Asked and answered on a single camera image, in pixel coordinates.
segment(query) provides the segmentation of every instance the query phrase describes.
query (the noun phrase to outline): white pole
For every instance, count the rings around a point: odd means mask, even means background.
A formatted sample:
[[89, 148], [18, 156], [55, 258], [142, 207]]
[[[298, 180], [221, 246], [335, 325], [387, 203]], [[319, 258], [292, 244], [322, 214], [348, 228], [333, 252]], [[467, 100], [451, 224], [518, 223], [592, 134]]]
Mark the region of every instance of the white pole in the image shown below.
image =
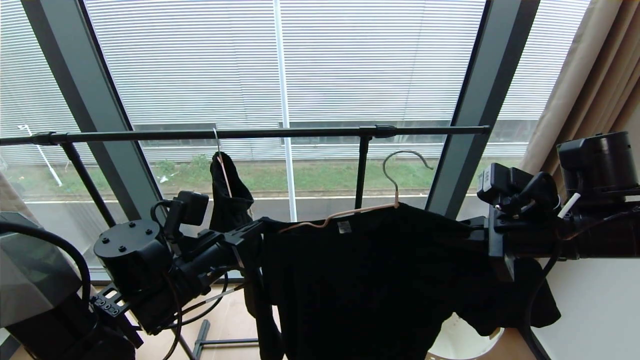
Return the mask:
[[[282, 103], [282, 127], [289, 128], [289, 103], [287, 100], [287, 74], [284, 66], [284, 47], [282, 45], [282, 20], [280, 0], [273, 0], [275, 18], [276, 51], [278, 52], [278, 74], [280, 76], [280, 100]], [[292, 222], [298, 221], [296, 211], [296, 186], [293, 181], [293, 159], [291, 156], [291, 138], [284, 138], [284, 159], [287, 167], [287, 189], [289, 191], [289, 217]]]
[[[26, 130], [29, 133], [29, 136], [33, 136], [33, 133], [31, 132], [31, 129], [29, 128], [29, 126], [27, 124], [18, 125], [18, 128], [22, 129], [22, 130]], [[49, 167], [49, 171], [51, 172], [51, 175], [53, 175], [53, 178], [58, 183], [58, 187], [61, 187], [62, 186], [62, 181], [60, 181], [60, 178], [56, 174], [56, 171], [53, 170], [53, 167], [49, 163], [49, 160], [47, 159], [47, 156], [45, 156], [44, 152], [42, 151], [42, 148], [39, 145], [36, 145], [36, 148], [38, 148], [38, 151], [40, 152], [40, 155], [42, 155], [42, 158], [44, 159], [44, 162], [47, 164], [47, 167]]]

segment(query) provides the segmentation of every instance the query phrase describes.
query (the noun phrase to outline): robotic arm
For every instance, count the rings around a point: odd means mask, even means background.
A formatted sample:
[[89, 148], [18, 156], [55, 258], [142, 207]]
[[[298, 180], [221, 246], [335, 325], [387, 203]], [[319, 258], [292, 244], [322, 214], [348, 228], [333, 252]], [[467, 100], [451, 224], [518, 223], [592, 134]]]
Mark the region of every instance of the robotic arm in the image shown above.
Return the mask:
[[[492, 205], [488, 217], [465, 220], [468, 233], [444, 229], [436, 239], [488, 254], [503, 281], [514, 280], [517, 257], [640, 257], [640, 202], [625, 202], [626, 196], [640, 195], [627, 134], [564, 143], [558, 153], [566, 191], [580, 197], [564, 209], [569, 210], [566, 215], [558, 217], [561, 201], [549, 174], [533, 176], [494, 163], [482, 173], [477, 194]], [[204, 230], [194, 238], [179, 231], [181, 224], [202, 223], [207, 202], [206, 195], [180, 192], [159, 204], [169, 209], [163, 227], [136, 220], [108, 229], [93, 250], [113, 283], [90, 304], [71, 291], [43, 313], [3, 324], [37, 359], [134, 359], [134, 348], [142, 344], [137, 331], [158, 334], [175, 327], [180, 309], [209, 293], [211, 284], [229, 270], [240, 270], [247, 281], [261, 283], [259, 221], [229, 233]], [[34, 261], [25, 266], [34, 266]], [[128, 311], [141, 328], [128, 321]], [[48, 336], [65, 334], [56, 340], [55, 352], [34, 330], [44, 327]], [[100, 357], [96, 348], [117, 353]]]

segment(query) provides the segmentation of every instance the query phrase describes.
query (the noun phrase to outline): floor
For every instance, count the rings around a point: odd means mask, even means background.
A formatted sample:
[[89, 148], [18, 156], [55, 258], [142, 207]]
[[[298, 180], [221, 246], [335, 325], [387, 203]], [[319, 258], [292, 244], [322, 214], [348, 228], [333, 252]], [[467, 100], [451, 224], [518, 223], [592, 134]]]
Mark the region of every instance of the floor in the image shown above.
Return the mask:
[[[211, 295], [220, 291], [220, 286], [215, 286]], [[231, 293], [223, 298], [220, 304], [206, 317], [211, 322], [211, 328], [207, 336], [208, 340], [256, 338], [257, 331], [255, 320], [247, 313], [244, 305], [242, 291]], [[193, 346], [198, 336], [201, 322], [195, 322], [182, 329], [184, 339]], [[137, 360], [160, 360], [164, 357], [173, 341], [173, 333], [164, 331], [157, 336], [148, 336], [141, 333], [145, 342], [136, 353]], [[178, 346], [170, 358], [171, 360], [187, 360], [182, 349]], [[242, 347], [216, 347], [205, 348], [202, 360], [259, 360], [259, 350], [254, 344]], [[427, 360], [440, 360], [440, 358], [427, 356]], [[23, 348], [18, 349], [11, 360], [31, 360]], [[506, 329], [498, 343], [489, 353], [477, 358], [477, 360], [534, 360], [533, 355], [526, 347], [524, 340], [514, 329]]]

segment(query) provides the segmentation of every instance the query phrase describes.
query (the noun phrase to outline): black garment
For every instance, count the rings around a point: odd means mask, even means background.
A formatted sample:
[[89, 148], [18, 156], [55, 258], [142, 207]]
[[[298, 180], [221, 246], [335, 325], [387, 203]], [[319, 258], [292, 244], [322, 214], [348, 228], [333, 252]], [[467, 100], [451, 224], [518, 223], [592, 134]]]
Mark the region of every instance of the black garment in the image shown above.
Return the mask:
[[[253, 196], [238, 175], [236, 166], [231, 158], [221, 152], [222, 161], [229, 181], [232, 197], [229, 197], [227, 182], [218, 161], [218, 153], [211, 161], [211, 176], [213, 179], [213, 214], [209, 229], [221, 233], [231, 231], [253, 221], [247, 213], [253, 204]], [[259, 269], [243, 272], [248, 285], [244, 288], [244, 303], [249, 313], [255, 318], [262, 360], [281, 360], [284, 346], [280, 331], [273, 321], [273, 310], [266, 298], [266, 291], [262, 284], [262, 274]]]
[[[278, 306], [289, 360], [423, 360], [456, 312], [483, 336], [518, 327], [541, 267], [515, 262], [516, 282], [496, 280], [484, 254], [433, 241], [465, 225], [402, 204], [333, 219], [324, 229], [264, 220], [262, 271]], [[545, 284], [532, 324], [560, 317]]]
[[221, 152], [220, 155], [225, 163], [227, 179], [233, 197], [229, 197], [225, 175], [222, 172], [222, 166], [218, 161], [218, 153], [216, 152], [209, 167], [213, 179], [213, 214], [211, 215], [209, 229], [224, 233], [253, 221], [247, 213], [251, 205], [253, 205], [253, 196], [240, 180], [236, 166], [229, 155], [224, 152]]

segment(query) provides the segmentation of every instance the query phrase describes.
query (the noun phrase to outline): hanger hook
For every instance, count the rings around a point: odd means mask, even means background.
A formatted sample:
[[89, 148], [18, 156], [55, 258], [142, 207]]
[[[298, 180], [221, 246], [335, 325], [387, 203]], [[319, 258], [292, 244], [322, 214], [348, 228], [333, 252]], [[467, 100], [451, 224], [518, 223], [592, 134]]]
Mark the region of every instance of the hanger hook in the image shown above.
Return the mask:
[[416, 156], [418, 156], [420, 158], [420, 160], [422, 160], [422, 163], [424, 164], [424, 166], [426, 166], [428, 169], [433, 170], [432, 167], [429, 166], [429, 164], [427, 163], [427, 161], [424, 159], [424, 157], [422, 157], [422, 155], [420, 155], [419, 152], [417, 151], [413, 151], [413, 150], [398, 150], [396, 152], [392, 152], [391, 154], [389, 154], [384, 161], [382, 161], [382, 172], [384, 173], [385, 177], [387, 179], [389, 179], [389, 181], [391, 181], [391, 183], [394, 185], [394, 187], [396, 188], [396, 196], [398, 195], [398, 183], [393, 180], [391, 178], [391, 176], [389, 176], [389, 174], [387, 173], [387, 161], [392, 158], [394, 155], [396, 154], [400, 154], [401, 152], [407, 152], [408, 154], [414, 154]]
[[216, 137], [216, 143], [218, 144], [218, 154], [220, 154], [221, 156], [221, 152], [220, 152], [220, 139], [218, 138], [218, 132], [216, 131], [216, 128], [213, 128], [213, 136]]

